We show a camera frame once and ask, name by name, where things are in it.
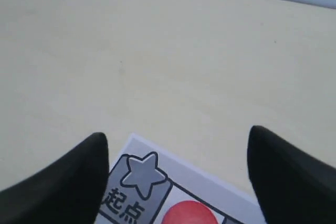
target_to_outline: gray star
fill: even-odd
[[[143,200],[149,199],[154,185],[166,181],[167,174],[158,168],[156,152],[151,152],[143,158],[129,156],[127,166],[129,171],[120,180],[123,187],[135,187]]]

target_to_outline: table surface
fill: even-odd
[[[136,132],[253,194],[250,127],[336,166],[336,12],[279,0],[0,0],[0,189]]]

